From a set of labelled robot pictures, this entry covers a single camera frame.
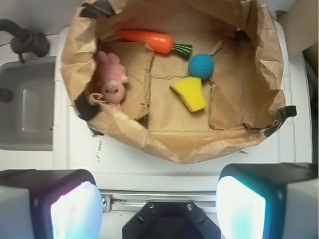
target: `yellow toy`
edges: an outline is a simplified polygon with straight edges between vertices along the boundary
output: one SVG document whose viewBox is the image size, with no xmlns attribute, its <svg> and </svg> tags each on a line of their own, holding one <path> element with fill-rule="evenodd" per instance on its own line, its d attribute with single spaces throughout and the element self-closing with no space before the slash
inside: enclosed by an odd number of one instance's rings
<svg viewBox="0 0 319 239">
<path fill-rule="evenodd" d="M 207 106 L 198 77 L 186 77 L 170 87 L 175 90 L 190 112 L 199 111 Z"/>
</svg>

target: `stuffed animal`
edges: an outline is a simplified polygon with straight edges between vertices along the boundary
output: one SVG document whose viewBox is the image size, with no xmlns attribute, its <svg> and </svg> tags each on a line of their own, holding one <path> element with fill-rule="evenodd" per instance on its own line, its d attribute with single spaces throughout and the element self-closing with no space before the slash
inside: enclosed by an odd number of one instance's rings
<svg viewBox="0 0 319 239">
<path fill-rule="evenodd" d="M 99 92 L 109 105 L 121 108 L 121 100 L 125 96 L 124 83 L 128 81 L 125 67 L 120 64 L 119 57 L 114 53 L 97 53 L 97 69 L 92 81 L 95 81 Z"/>
</svg>

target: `blue ball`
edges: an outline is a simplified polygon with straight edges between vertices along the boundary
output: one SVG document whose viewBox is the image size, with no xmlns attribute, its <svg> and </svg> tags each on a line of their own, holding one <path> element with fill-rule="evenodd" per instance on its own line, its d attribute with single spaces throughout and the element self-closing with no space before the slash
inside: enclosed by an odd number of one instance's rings
<svg viewBox="0 0 319 239">
<path fill-rule="evenodd" d="M 202 80 L 208 79 L 213 74 L 214 68 L 214 60 L 208 54 L 194 55 L 188 64 L 189 75 Z"/>
</svg>

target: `toy carrot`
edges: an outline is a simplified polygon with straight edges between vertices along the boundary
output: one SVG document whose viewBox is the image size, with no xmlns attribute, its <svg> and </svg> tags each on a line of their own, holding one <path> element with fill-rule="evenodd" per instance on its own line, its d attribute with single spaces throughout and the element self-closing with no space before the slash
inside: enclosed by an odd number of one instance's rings
<svg viewBox="0 0 319 239">
<path fill-rule="evenodd" d="M 186 57 L 191 55 L 192 45 L 174 43 L 173 38 L 166 34 L 136 30 L 119 30 L 117 34 L 128 41 L 146 42 L 151 49 L 161 53 L 174 51 Z"/>
</svg>

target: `sink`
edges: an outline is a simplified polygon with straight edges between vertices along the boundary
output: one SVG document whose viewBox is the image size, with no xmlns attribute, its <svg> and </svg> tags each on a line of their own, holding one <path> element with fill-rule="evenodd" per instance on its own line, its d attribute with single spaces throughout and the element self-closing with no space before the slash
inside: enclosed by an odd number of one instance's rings
<svg viewBox="0 0 319 239">
<path fill-rule="evenodd" d="M 0 149 L 52 150 L 55 57 L 0 66 L 0 88 L 13 93 L 0 101 Z"/>
</svg>

